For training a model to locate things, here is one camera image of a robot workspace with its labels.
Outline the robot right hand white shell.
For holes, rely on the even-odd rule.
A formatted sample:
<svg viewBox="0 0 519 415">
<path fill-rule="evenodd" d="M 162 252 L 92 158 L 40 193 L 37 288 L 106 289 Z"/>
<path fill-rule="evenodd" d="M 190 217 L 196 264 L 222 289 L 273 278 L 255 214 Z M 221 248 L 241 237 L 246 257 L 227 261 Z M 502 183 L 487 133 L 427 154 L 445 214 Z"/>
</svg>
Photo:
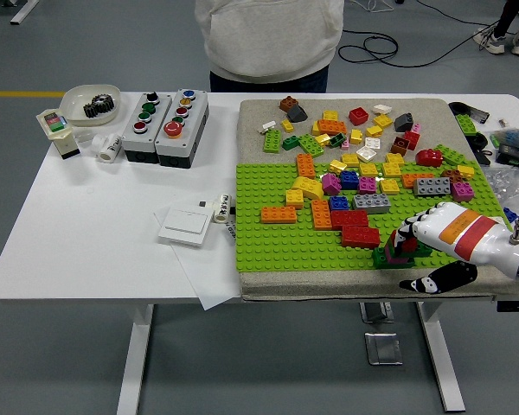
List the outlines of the robot right hand white shell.
<svg viewBox="0 0 519 415">
<path fill-rule="evenodd" d="M 394 235 L 394 251 L 401 252 L 411 238 L 456 261 L 424 277 L 400 281 L 403 289 L 431 295 L 452 291 L 474 282 L 479 265 L 491 265 L 519 280 L 519 236 L 469 208 L 441 202 L 403 220 Z"/>
</svg>

